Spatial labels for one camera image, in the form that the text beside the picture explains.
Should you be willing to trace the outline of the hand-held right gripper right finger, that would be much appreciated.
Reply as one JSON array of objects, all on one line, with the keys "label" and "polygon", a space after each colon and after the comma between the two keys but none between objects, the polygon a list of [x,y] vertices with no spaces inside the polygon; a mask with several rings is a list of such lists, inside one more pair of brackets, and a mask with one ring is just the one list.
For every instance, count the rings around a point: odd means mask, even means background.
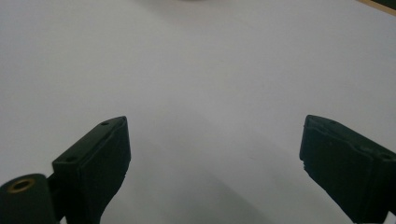
[{"label": "hand-held right gripper right finger", "polygon": [[308,115],[299,154],[308,175],[354,223],[396,215],[396,153],[331,119]]}]

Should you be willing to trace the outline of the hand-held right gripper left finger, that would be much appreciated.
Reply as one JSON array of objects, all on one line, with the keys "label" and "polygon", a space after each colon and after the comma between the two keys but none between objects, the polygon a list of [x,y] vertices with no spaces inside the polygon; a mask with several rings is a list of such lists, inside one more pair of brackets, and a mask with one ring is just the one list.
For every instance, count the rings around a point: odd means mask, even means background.
[{"label": "hand-held right gripper left finger", "polygon": [[68,224],[99,224],[131,161],[128,121],[105,120],[52,162],[51,184],[61,194]]}]

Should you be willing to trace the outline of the white table mat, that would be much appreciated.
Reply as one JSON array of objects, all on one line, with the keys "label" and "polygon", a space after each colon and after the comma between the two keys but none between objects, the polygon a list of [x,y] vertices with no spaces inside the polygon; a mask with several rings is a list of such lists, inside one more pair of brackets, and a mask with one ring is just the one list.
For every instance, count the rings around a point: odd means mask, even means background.
[{"label": "white table mat", "polygon": [[0,185],[99,122],[132,160],[102,224],[350,224],[307,115],[396,151],[396,17],[358,0],[0,0]]}]

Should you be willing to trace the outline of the wooden table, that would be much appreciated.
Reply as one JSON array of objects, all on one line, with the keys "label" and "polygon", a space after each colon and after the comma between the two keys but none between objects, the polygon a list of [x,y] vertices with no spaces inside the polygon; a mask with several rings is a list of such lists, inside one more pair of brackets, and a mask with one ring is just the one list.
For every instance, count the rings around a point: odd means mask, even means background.
[{"label": "wooden table", "polygon": [[363,3],[366,6],[373,7],[375,9],[378,9],[378,10],[380,10],[382,12],[385,12],[385,13],[387,13],[389,15],[392,15],[392,16],[396,17],[396,9],[393,9],[391,7],[387,7],[385,5],[377,3],[374,0],[356,0],[356,1],[361,2],[361,3]]}]

